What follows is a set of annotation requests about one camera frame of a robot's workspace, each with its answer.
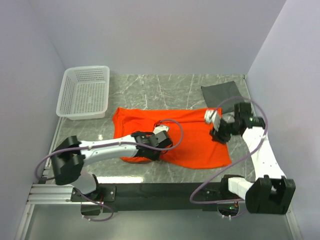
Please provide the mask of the orange t shirt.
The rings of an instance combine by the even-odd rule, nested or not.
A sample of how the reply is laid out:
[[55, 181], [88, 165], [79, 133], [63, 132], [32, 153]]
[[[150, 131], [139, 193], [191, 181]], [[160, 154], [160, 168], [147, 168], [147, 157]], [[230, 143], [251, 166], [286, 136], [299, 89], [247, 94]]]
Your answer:
[[164, 121], [172, 142], [178, 145], [160, 156], [164, 162], [190, 169], [213, 169], [231, 164], [228, 147], [213, 141], [204, 121], [206, 109], [141, 110], [119, 107], [113, 115], [114, 138], [134, 132], [151, 132]]

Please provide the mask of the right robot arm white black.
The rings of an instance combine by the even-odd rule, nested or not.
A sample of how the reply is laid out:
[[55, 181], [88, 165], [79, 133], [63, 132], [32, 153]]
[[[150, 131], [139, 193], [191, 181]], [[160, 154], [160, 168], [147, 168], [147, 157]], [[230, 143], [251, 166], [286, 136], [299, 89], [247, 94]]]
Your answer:
[[225, 121], [215, 110], [207, 110], [204, 121], [212, 124], [212, 140], [227, 143], [232, 136], [241, 136], [251, 153], [255, 181], [239, 175], [225, 175], [219, 187], [222, 198], [238, 196], [252, 214], [284, 215], [291, 204], [296, 184], [288, 179], [275, 158], [262, 117], [254, 116], [249, 102], [234, 105], [234, 121]]

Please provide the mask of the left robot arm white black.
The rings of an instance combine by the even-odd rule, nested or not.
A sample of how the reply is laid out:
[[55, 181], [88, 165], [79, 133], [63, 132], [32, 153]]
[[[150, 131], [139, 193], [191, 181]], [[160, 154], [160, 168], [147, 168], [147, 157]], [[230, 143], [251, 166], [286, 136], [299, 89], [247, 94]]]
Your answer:
[[83, 170], [90, 164], [114, 158], [145, 158], [156, 161], [162, 151], [173, 142], [166, 130], [154, 132], [136, 131], [132, 134], [102, 141], [80, 141], [67, 137], [55, 149], [51, 157], [55, 184], [72, 185], [80, 190], [88, 201], [96, 200], [100, 188], [96, 177]]

